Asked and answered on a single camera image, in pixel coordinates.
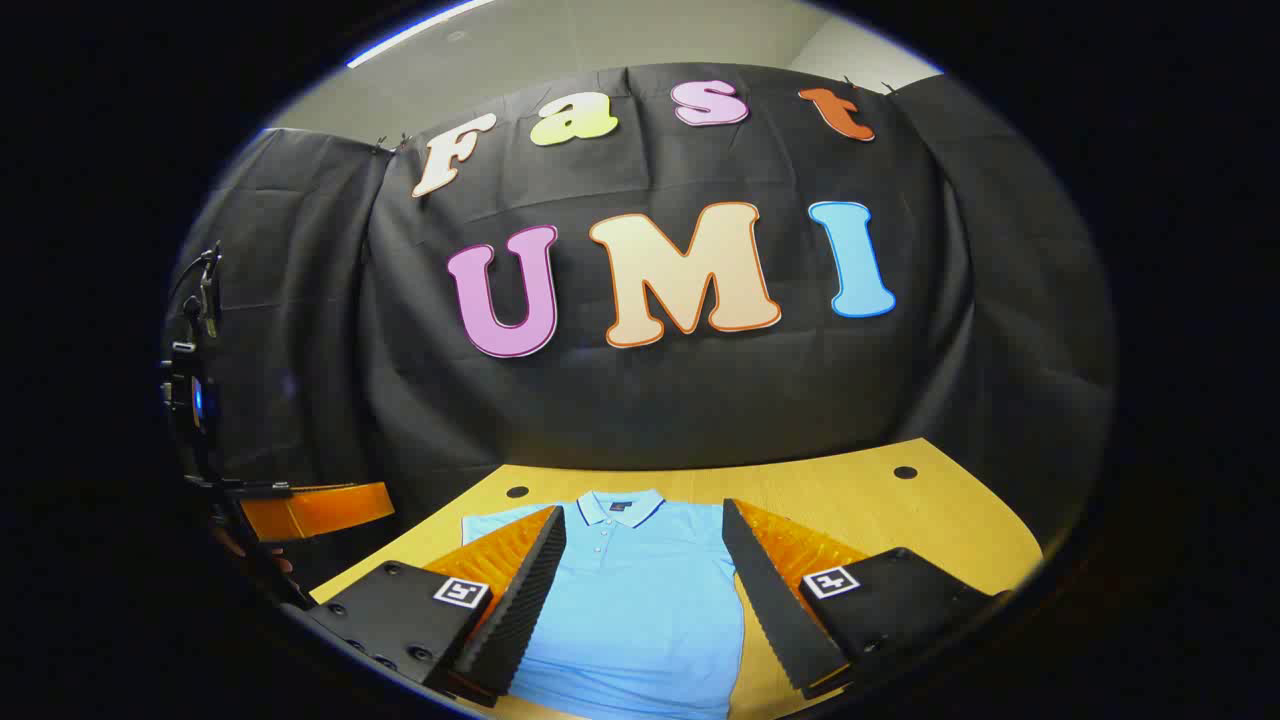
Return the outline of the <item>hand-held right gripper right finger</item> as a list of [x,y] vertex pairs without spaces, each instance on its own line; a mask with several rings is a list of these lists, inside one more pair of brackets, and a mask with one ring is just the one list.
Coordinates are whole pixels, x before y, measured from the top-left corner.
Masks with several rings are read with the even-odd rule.
[[1001,601],[909,547],[865,553],[740,498],[722,538],[772,652],[808,698],[902,673]]

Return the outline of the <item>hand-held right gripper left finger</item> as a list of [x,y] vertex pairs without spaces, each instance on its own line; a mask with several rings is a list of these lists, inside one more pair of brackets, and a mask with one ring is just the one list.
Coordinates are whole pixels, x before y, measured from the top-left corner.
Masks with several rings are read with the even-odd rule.
[[567,546],[558,505],[416,566],[385,560],[301,614],[411,685],[493,707],[509,692]]

